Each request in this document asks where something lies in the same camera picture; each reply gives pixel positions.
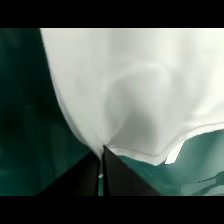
garment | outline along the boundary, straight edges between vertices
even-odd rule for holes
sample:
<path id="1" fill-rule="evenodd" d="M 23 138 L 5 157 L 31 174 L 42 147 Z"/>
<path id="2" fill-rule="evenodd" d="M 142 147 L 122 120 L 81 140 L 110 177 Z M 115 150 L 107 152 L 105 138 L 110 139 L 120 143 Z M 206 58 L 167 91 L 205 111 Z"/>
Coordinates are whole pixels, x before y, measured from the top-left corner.
<path id="1" fill-rule="evenodd" d="M 56 96 L 99 157 L 162 163 L 224 127 L 224 29 L 41 29 Z"/>

teal surface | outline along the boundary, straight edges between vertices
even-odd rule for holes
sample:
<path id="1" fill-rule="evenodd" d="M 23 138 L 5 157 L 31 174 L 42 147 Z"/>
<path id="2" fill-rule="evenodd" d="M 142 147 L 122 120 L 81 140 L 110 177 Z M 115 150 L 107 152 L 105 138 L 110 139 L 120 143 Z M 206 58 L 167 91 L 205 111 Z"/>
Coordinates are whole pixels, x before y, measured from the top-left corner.
<path id="1" fill-rule="evenodd" d="M 0 195 L 36 195 L 89 149 L 66 124 L 39 29 L 0 29 Z"/>
<path id="2" fill-rule="evenodd" d="M 224 194 L 224 132 L 216 131 L 186 141 L 173 164 L 152 166 L 120 157 L 162 195 Z"/>

black object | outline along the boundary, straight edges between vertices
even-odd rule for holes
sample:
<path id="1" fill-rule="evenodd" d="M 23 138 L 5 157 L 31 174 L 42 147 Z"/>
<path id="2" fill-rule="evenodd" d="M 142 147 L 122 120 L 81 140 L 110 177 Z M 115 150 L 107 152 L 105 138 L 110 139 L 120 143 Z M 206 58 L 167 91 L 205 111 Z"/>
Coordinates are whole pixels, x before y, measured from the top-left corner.
<path id="1" fill-rule="evenodd" d="M 103 171 L 105 196 L 160 196 L 147 182 L 104 147 L 102 170 L 91 152 L 40 195 L 97 196 L 98 174 Z"/>

teal fabric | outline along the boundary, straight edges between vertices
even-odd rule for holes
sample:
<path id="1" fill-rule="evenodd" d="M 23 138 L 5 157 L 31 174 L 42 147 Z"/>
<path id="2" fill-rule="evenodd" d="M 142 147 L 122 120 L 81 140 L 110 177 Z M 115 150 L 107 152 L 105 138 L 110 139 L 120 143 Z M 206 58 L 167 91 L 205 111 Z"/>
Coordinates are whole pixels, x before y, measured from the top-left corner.
<path id="1" fill-rule="evenodd" d="M 0 29 L 0 195 L 36 195 L 89 149 L 55 98 L 39 29 Z"/>
<path id="2" fill-rule="evenodd" d="M 224 194 L 224 132 L 216 131 L 186 141 L 173 164 L 152 166 L 120 157 L 162 195 Z"/>

white cloth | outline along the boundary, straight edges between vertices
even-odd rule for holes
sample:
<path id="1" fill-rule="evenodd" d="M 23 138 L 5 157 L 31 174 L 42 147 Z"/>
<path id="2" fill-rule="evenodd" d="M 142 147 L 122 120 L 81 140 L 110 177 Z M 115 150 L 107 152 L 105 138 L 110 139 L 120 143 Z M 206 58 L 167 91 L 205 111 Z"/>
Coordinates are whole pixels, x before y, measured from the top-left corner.
<path id="1" fill-rule="evenodd" d="M 224 29 L 41 29 L 59 105 L 99 157 L 103 145 L 158 165 L 224 128 Z"/>

